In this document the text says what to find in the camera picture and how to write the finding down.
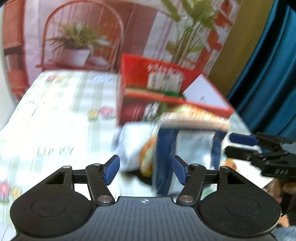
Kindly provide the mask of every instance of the blue curtain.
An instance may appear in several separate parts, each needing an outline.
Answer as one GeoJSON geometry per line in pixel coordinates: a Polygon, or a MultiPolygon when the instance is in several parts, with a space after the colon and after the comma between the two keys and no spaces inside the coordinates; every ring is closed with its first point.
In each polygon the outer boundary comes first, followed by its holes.
{"type": "Polygon", "coordinates": [[[227,98],[252,132],[296,141],[296,13],[283,0],[227,98]]]}

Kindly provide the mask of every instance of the gold curtain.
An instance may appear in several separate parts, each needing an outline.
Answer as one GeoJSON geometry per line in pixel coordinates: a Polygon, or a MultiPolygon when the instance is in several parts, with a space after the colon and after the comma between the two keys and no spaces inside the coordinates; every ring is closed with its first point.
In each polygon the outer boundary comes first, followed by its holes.
{"type": "Polygon", "coordinates": [[[273,0],[243,0],[237,20],[209,79],[227,95],[243,71],[263,32],[273,0]]]}

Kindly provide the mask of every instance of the white wall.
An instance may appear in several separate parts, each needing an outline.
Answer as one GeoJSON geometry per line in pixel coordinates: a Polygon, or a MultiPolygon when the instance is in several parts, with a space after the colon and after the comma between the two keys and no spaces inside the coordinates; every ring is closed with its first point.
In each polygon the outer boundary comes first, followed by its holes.
{"type": "Polygon", "coordinates": [[[0,130],[6,125],[15,110],[13,95],[7,81],[2,43],[3,7],[0,8],[0,130]]]}

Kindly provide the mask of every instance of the blue gripper pad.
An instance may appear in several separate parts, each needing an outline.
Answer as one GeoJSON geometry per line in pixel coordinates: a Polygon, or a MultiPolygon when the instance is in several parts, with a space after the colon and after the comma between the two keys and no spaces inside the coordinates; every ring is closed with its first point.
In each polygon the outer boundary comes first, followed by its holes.
{"type": "Polygon", "coordinates": [[[229,135],[229,140],[233,143],[238,143],[242,145],[248,145],[248,146],[255,146],[258,145],[259,141],[255,136],[246,136],[246,135],[240,135],[236,133],[231,133],[229,135]]]}
{"type": "Polygon", "coordinates": [[[188,179],[185,172],[185,167],[177,160],[176,157],[172,158],[172,166],[173,166],[173,171],[176,174],[179,182],[182,185],[185,185],[188,179]]]}
{"type": "Polygon", "coordinates": [[[115,178],[120,167],[119,156],[114,155],[104,164],[104,182],[106,185],[110,185],[113,179],[115,178]]]}

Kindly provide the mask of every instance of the curtain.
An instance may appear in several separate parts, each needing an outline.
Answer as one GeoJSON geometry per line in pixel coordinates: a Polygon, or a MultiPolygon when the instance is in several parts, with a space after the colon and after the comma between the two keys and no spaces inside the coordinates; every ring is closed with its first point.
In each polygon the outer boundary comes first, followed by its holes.
{"type": "Polygon", "coordinates": [[[296,141],[296,13],[283,0],[227,98],[252,132],[296,141]]]}

